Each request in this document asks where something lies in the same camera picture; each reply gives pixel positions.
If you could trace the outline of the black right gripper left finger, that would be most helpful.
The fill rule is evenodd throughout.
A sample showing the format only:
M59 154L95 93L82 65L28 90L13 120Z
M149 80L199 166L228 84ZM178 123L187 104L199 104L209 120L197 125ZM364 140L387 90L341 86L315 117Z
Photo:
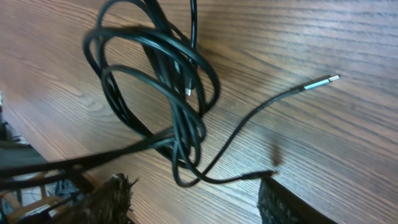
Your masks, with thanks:
M124 174L112 176L83 201L52 218L54 224L129 224L132 187L139 179L130 181Z

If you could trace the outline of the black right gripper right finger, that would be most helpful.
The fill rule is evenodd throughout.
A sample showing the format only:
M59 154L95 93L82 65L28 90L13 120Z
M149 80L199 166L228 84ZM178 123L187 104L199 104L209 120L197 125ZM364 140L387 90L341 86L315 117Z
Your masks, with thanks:
M262 224L336 224L272 177L261 179L257 207Z

